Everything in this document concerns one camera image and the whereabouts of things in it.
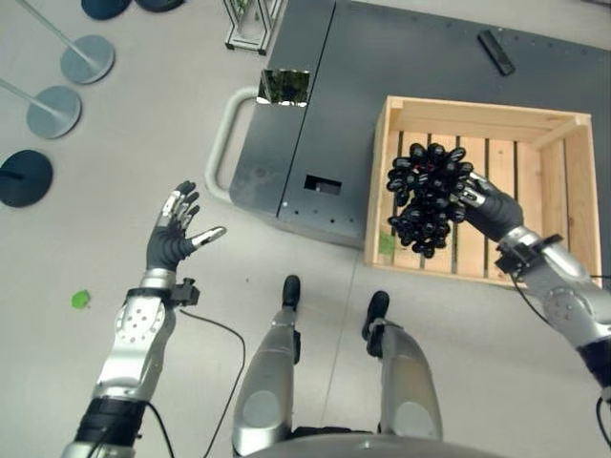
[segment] metal pole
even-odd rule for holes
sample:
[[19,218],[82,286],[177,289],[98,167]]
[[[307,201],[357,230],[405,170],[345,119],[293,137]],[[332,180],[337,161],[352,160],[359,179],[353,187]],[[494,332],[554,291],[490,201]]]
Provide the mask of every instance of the metal pole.
[[231,19],[231,23],[233,27],[236,29],[240,25],[240,19],[238,18],[238,12],[236,11],[236,6],[234,5],[234,0],[222,0],[225,4],[225,8],[227,9],[227,14],[229,14],[229,19]]
[[84,54],[66,35],[64,35],[56,26],[54,26],[49,20],[44,17],[40,12],[34,9],[32,5],[30,5],[26,0],[15,0],[19,5],[21,5],[27,12],[29,12],[35,19],[38,20],[43,26],[49,29],[54,35],[59,38],[64,44],[76,52],[83,60],[87,61],[90,65],[94,66],[96,64],[95,61],[89,58],[87,54]]
[[16,174],[15,172],[10,172],[8,170],[2,170],[2,169],[0,169],[0,177],[7,177],[7,178],[12,178],[12,179],[18,179],[18,180],[22,180],[24,178],[24,176],[21,174]]
[[59,117],[63,117],[63,114],[60,113],[57,110],[54,110],[53,108],[51,108],[48,105],[45,105],[44,103],[38,101],[37,99],[35,99],[34,97],[32,97],[29,94],[24,93],[23,91],[21,91],[19,88],[15,88],[11,83],[5,81],[4,79],[0,78],[0,87],[3,87],[4,89],[6,89],[7,91],[17,95],[18,97],[24,98],[26,100],[28,100],[32,105],[37,106],[38,108],[51,113],[54,116],[59,116]]
[[267,7],[267,0],[258,0],[259,12],[263,20],[263,26],[265,27],[265,33],[271,31],[271,19],[269,17],[269,8]]

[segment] bunch of black grapes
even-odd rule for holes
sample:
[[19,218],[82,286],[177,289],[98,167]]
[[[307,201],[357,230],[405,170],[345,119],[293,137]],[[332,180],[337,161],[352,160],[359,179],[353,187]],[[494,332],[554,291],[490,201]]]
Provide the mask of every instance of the bunch of black grapes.
[[461,162],[466,154],[461,147],[446,152],[438,143],[429,148],[413,143],[409,157],[392,162],[387,189],[394,193],[397,216],[389,223],[402,245],[413,243],[413,252],[427,259],[447,246],[449,221],[465,220],[465,207],[453,195],[465,188],[464,180],[474,169],[471,162]]

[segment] round gray base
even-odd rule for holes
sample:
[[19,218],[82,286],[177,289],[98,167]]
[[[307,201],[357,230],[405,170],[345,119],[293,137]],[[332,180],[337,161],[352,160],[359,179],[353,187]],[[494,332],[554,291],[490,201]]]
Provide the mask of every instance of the round gray base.
[[28,108],[28,127],[43,138],[58,138],[66,134],[80,118],[81,102],[78,94],[65,86],[53,86],[36,96],[57,113],[50,113],[31,104]]
[[99,35],[87,35],[74,41],[74,45],[89,57],[89,61],[68,48],[61,56],[61,72],[78,84],[89,84],[103,78],[115,63],[115,49]]

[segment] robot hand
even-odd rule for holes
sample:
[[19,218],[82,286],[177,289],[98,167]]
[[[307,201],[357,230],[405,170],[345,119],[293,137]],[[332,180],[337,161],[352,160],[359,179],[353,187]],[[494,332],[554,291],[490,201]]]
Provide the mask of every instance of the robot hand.
[[522,208],[514,198],[474,172],[458,198],[467,204],[466,220],[489,239],[499,241],[524,225]]
[[200,196],[195,183],[184,181],[172,191],[159,213],[146,249],[146,268],[176,272],[179,262],[203,245],[222,237],[227,230],[214,227],[190,239],[185,237],[187,227],[198,213],[198,205],[191,205]]

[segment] rectangular hole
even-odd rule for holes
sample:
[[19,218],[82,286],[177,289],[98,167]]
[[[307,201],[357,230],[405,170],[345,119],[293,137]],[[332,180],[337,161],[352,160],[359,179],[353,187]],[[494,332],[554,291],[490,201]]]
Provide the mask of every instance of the rectangular hole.
[[[399,141],[397,143],[397,153],[395,157],[400,157],[402,151],[403,151],[403,131],[399,132]],[[397,201],[395,198],[392,199],[392,215],[394,217],[397,216]],[[394,229],[394,226],[390,229],[390,234],[393,237],[396,236],[396,230]]]
[[566,162],[566,141],[562,140],[562,162],[564,166],[564,186],[565,186],[565,195],[566,195],[566,249],[571,251],[571,219],[569,215],[571,215],[571,209],[569,207],[569,176],[568,171],[566,170],[567,162]]
[[517,177],[517,142],[514,142],[514,199],[519,203],[521,196],[518,195],[517,189],[519,184],[519,178]]
[[304,188],[317,193],[332,194],[339,196],[342,190],[342,182],[334,179],[315,177],[314,175],[305,176]]
[[[458,148],[460,146],[460,136],[456,136],[456,144],[454,148]],[[451,272],[455,274],[458,271],[458,224],[455,222],[452,223],[452,241],[450,245],[450,249],[452,250],[452,264],[451,264]]]
[[[484,177],[488,178],[488,174],[490,171],[489,168],[489,156],[490,156],[490,139],[486,138],[484,140]],[[488,278],[488,238],[484,239],[484,278]]]
[[[427,134],[427,148],[428,148],[429,146],[431,146],[431,143],[432,143],[432,133],[428,133],[428,134]],[[423,254],[420,254],[420,268],[421,268],[421,269],[424,269],[424,268],[425,268],[425,265],[426,265],[426,264],[425,264],[425,257],[424,257],[424,255],[423,255]]]

